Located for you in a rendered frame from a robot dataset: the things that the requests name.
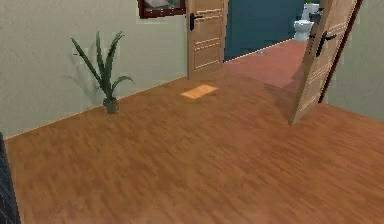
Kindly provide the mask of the light wooden room door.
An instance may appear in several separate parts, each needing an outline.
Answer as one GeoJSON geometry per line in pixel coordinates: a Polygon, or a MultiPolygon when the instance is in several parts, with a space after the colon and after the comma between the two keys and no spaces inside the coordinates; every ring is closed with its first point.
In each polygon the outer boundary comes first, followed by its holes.
{"type": "Polygon", "coordinates": [[[289,125],[295,124],[319,102],[326,91],[331,70],[337,65],[337,57],[343,51],[342,44],[353,25],[352,16],[360,0],[320,0],[316,22],[312,26],[307,48],[303,57],[303,78],[296,94],[296,100],[289,125]],[[322,34],[337,34],[326,41],[319,57],[316,51],[322,34]]]}
{"type": "Polygon", "coordinates": [[[187,0],[187,78],[223,67],[229,0],[187,0]],[[189,29],[189,15],[203,16],[189,29]]]}

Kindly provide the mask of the dark blue furniture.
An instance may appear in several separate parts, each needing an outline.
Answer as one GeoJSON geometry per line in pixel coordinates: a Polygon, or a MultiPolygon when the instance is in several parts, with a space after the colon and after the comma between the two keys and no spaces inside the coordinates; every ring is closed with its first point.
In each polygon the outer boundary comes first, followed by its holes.
{"type": "Polygon", "coordinates": [[[21,224],[3,135],[0,132],[0,224],[21,224]]]}

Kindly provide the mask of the green house plant in pot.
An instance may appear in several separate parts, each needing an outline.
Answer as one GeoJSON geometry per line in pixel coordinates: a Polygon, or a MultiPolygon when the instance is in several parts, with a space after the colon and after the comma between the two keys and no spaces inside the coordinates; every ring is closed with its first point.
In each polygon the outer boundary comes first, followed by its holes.
{"type": "Polygon", "coordinates": [[[98,89],[101,89],[105,95],[102,101],[102,105],[108,115],[117,114],[119,112],[118,100],[114,96],[116,87],[123,81],[134,82],[134,80],[127,75],[122,75],[118,77],[114,82],[111,81],[114,56],[117,50],[117,45],[123,36],[124,34],[122,32],[118,32],[115,35],[108,48],[107,56],[103,57],[100,32],[96,33],[95,46],[97,69],[95,69],[95,67],[93,66],[90,59],[85,54],[84,50],[81,48],[79,43],[74,38],[71,39],[71,42],[76,49],[75,56],[79,56],[83,59],[91,74],[96,79],[98,83],[98,89]]]}

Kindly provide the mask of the dark red framed picture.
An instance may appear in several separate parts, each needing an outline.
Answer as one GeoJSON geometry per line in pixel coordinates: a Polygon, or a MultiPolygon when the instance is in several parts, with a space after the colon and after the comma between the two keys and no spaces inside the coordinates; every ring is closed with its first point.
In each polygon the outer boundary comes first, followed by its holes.
{"type": "Polygon", "coordinates": [[[141,19],[183,15],[186,0],[137,0],[141,19]]]}

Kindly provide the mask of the white toilet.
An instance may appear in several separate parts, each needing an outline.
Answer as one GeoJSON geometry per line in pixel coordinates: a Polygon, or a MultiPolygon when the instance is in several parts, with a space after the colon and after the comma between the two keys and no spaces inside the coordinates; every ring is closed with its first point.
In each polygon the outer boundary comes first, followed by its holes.
{"type": "Polygon", "coordinates": [[[312,26],[316,22],[319,5],[315,3],[305,3],[303,6],[302,16],[294,22],[294,40],[304,42],[309,39],[312,26]]]}

